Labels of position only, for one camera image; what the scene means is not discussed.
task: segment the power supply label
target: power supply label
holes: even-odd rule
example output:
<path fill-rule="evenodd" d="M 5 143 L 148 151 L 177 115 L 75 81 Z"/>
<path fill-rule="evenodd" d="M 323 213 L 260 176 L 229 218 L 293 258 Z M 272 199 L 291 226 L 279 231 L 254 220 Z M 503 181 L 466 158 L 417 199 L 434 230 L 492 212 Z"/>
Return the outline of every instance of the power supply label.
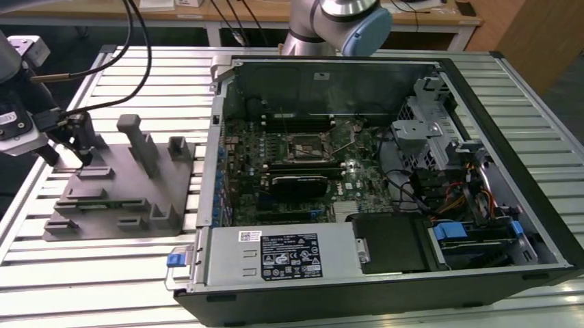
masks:
<path fill-rule="evenodd" d="M 275 280 L 323 277 L 317 234 L 262 236 L 262 278 Z"/>

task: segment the metal panel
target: metal panel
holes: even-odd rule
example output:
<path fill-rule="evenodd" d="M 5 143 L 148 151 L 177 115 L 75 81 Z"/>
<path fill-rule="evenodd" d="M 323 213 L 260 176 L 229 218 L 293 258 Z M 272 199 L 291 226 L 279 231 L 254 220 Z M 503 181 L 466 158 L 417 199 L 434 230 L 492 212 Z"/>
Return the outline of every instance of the metal panel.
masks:
<path fill-rule="evenodd" d="M 205 49 L 156 47 L 153 77 L 145 95 L 130 102 L 94 112 L 98 132 L 109 142 L 125 142 L 115 131 L 122 113 L 144 117 L 144 129 L 156 131 L 157 142 L 181 134 L 200 143 L 205 156 L 206 130 L 213 97 L 209 89 L 209 65 L 218 54 L 275 55 L 275 49 Z M 380 51 L 384 57 L 451 57 L 528 169 L 551 197 L 566 223 L 584 243 L 584 166 L 581 152 L 556 124 L 550 112 L 524 90 L 488 53 L 443 53 L 434 51 Z M 89 105 L 117 100 L 140 82 L 146 58 L 144 47 L 133 47 L 126 58 L 106 70 L 95 90 L 82 90 L 78 98 Z M 181 59 L 184 66 L 176 66 Z M 3 244 L 10 251 L 0 265 L 0 327 L 192 327 L 197 319 L 178 306 L 166 291 L 165 254 L 173 247 L 194 241 L 198 194 L 204 162 L 196 161 L 192 195 L 186 215 L 186 234 L 166 238 L 47 243 L 41 239 L 53 205 L 71 171 L 47 171 L 41 175 L 22 211 L 15 216 L 11 237 Z M 174 276 L 180 279 L 185 273 Z M 391 327 L 415 324 L 422 327 L 582 327 L 584 320 L 584 282 L 575 279 L 558 286 L 528 290 L 487 307 L 443 309 L 423 312 L 337 318 L 315 322 L 280 324 L 279 327 Z"/>

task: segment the cable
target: cable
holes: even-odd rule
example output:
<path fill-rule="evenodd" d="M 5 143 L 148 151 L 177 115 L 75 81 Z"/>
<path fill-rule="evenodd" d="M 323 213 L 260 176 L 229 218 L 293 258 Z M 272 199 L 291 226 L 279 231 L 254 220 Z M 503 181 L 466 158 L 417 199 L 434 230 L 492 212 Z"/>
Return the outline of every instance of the cable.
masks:
<path fill-rule="evenodd" d="M 244 46 L 250 46 L 249 40 L 248 40 L 248 36 L 246 36 L 246 31 L 244 31 L 244 25 L 242 25 L 241 20 L 240 20 L 238 12 L 236 12 L 236 9 L 234 9 L 234 6 L 232 4 L 232 1 L 226 0 L 226 2 L 228 2 L 229 7 L 232 8 L 232 12 L 234 13 L 236 20 L 238 21 L 241 35 L 244 36 L 244 41 L 246 43 Z"/>
<path fill-rule="evenodd" d="M 385 172 L 385 175 L 388 175 L 392 172 L 400 172 L 405 176 L 411 176 L 412 175 L 412 172 L 408 171 L 407 169 L 391 169 L 388 172 Z"/>
<path fill-rule="evenodd" d="M 490 205 L 490 214 L 491 214 L 491 217 L 495 218 L 495 197 L 494 197 L 494 194 L 487 189 L 482 189 L 482 193 L 484 195 L 487 195 L 487 201 L 488 201 L 488 205 Z"/>
<path fill-rule="evenodd" d="M 140 24 L 144 28 L 144 35 L 145 35 L 145 43 L 146 43 L 146 52 L 149 54 L 149 61 L 146 63 L 146 72 L 145 72 L 145 76 L 142 81 L 140 82 L 137 89 L 134 89 L 134 91 L 132 92 L 130 95 L 128 95 L 125 98 L 111 101 L 111 102 L 105 102 L 103 104 L 98 104 L 98 105 L 91 105 L 87 107 L 82 107 L 78 109 L 74 109 L 73 111 L 69 111 L 66 113 L 62 114 L 63 118 L 81 114 L 81 113 L 86 113 L 89 111 L 93 111 L 94 109 L 99 109 L 99 108 L 105 108 L 105 107 L 110 107 L 110 106 L 115 106 L 119 104 L 123 104 L 125 102 L 128 102 L 129 100 L 132 100 L 140 93 L 140 91 L 142 90 L 142 88 L 145 87 L 146 81 L 149 80 L 150 77 L 150 72 L 153 69 L 153 46 L 152 46 L 152 41 L 150 41 L 150 33 L 149 33 L 149 29 L 146 28 L 146 23 L 145 23 L 145 18 L 144 15 L 140 13 L 137 4 L 134 2 L 134 0 L 123 0 L 129 2 L 129 5 L 132 6 L 132 9 L 134 10 L 134 13 L 137 14 L 138 17 L 138 21 Z"/>
<path fill-rule="evenodd" d="M 423 202 L 423 200 L 420 199 L 420 198 L 417 198 L 405 188 L 401 188 L 401 186 L 397 184 L 397 183 L 395 183 L 393 181 L 392 181 L 392 179 L 388 179 L 388 182 L 400 190 L 400 191 L 403 191 L 405 194 L 407 194 L 407 196 L 408 197 L 411 197 L 411 199 L 416 202 L 416 204 L 419 205 L 419 207 L 420 207 L 420 210 L 423 211 L 423 212 L 426 212 L 427 214 L 432 214 L 432 215 L 435 215 L 435 216 L 438 216 L 439 215 L 439 213 L 436 213 L 430 207 L 428 207 L 428 205 Z"/>
<path fill-rule="evenodd" d="M 460 186 L 460 185 L 463 185 L 463 182 L 451 183 L 451 186 L 448 186 L 447 192 L 446 192 L 447 202 L 448 202 L 448 198 L 451 198 L 451 190 L 452 190 L 452 188 L 456 187 L 456 186 Z"/>
<path fill-rule="evenodd" d="M 463 204 L 467 202 L 467 198 L 464 196 L 460 196 L 452 203 L 447 204 L 443 206 L 443 208 L 440 208 L 438 210 L 439 214 L 444 214 L 447 213 L 450 210 L 459 208 L 460 206 L 463 206 Z M 436 221 L 439 219 L 439 217 L 435 215 L 434 217 L 431 217 L 432 221 Z"/>
<path fill-rule="evenodd" d="M 249 7 L 246 0 L 241 0 L 241 2 L 244 2 L 244 5 L 248 8 L 249 14 L 254 18 L 256 25 L 258 26 L 260 32 L 262 33 L 264 43 L 266 44 L 266 48 L 268 48 L 268 47 L 270 47 L 270 45 L 269 45 L 269 42 L 268 42 L 266 32 L 264 31 L 262 26 L 260 25 L 260 21 L 256 18 L 254 12 L 252 11 L 252 8 Z"/>
<path fill-rule="evenodd" d="M 102 72 L 106 68 L 110 68 L 119 60 L 125 57 L 126 52 L 130 49 L 130 41 L 134 35 L 134 19 L 132 16 L 132 9 L 130 5 L 126 0 L 122 0 L 125 7 L 126 7 L 126 17 L 129 20 L 129 33 L 126 36 L 126 42 L 125 46 L 122 48 L 122 51 L 119 52 L 118 56 L 114 57 L 106 64 L 103 64 L 101 67 L 95 67 L 90 70 L 86 70 L 83 72 L 78 73 L 62 73 L 62 74 L 51 74 L 51 75 L 41 75 L 38 77 L 31 77 L 31 81 L 34 83 L 51 83 L 51 82 L 62 82 L 62 81 L 71 81 L 75 79 L 81 79 L 89 75 L 93 75 L 98 72 Z"/>
<path fill-rule="evenodd" d="M 226 17 L 224 16 L 224 13 L 222 13 L 221 10 L 220 10 L 220 7 L 218 7 L 218 5 L 217 5 L 217 3 L 216 3 L 216 0 L 212 0 L 212 4 L 213 4 L 213 6 L 216 7 L 216 10 L 218 11 L 218 14 L 220 14 L 220 16 L 221 16 L 221 19 L 224 19 L 224 22 L 226 23 L 228 28 L 229 28 L 229 30 L 232 31 L 232 34 L 233 34 L 233 36 L 234 36 L 234 38 L 236 38 L 236 40 L 237 40 L 238 37 L 237 37 L 236 35 L 240 36 L 240 33 L 236 31 L 234 27 L 232 26 L 232 24 L 230 24 L 229 21 L 226 20 Z"/>
<path fill-rule="evenodd" d="M 420 12 L 420 11 L 417 11 L 408 2 L 405 2 L 405 4 L 407 4 L 408 7 L 411 7 L 412 10 L 401 9 L 399 7 L 399 5 L 396 5 L 396 2 L 393 2 L 393 0 L 391 0 L 391 1 L 392 1 L 392 4 L 396 6 L 396 8 L 399 8 L 400 11 L 403 11 L 403 12 L 412 12 L 413 13 L 413 16 L 416 18 L 416 33 L 419 33 L 419 31 L 420 31 L 419 14 L 430 14 L 431 12 Z"/>

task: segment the table leg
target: table leg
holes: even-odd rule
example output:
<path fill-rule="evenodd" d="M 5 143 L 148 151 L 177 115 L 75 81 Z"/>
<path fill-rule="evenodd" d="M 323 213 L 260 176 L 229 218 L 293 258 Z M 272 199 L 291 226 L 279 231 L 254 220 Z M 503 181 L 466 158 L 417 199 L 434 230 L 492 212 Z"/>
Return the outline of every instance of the table leg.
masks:
<path fill-rule="evenodd" d="M 75 31 L 79 39 L 86 39 L 90 36 L 90 27 L 75 26 Z"/>
<path fill-rule="evenodd" d="M 459 33 L 455 35 L 454 41 L 448 47 L 448 51 L 466 51 L 475 29 L 476 26 L 462 26 L 459 28 Z"/>
<path fill-rule="evenodd" d="M 209 46 L 221 47 L 221 23 L 206 22 L 205 28 L 208 30 Z"/>

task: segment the white label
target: white label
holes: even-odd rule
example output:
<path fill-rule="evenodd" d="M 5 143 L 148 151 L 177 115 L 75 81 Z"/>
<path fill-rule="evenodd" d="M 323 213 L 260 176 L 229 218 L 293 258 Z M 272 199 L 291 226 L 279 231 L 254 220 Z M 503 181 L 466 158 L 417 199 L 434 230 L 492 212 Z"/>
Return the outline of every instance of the white label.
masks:
<path fill-rule="evenodd" d="M 262 231 L 240 231 L 240 242 L 260 241 Z"/>
<path fill-rule="evenodd" d="M 320 271 L 321 270 L 321 266 L 320 265 L 305 265 L 303 267 L 303 271 Z"/>
<path fill-rule="evenodd" d="M 177 17 L 185 19 L 204 19 L 204 15 L 177 15 Z"/>
<path fill-rule="evenodd" d="M 17 116 L 17 113 L 14 111 L 0 115 L 0 125 L 15 122 L 18 118 L 19 116 Z"/>
<path fill-rule="evenodd" d="M 315 73 L 315 81 L 329 81 L 331 73 L 317 72 Z"/>

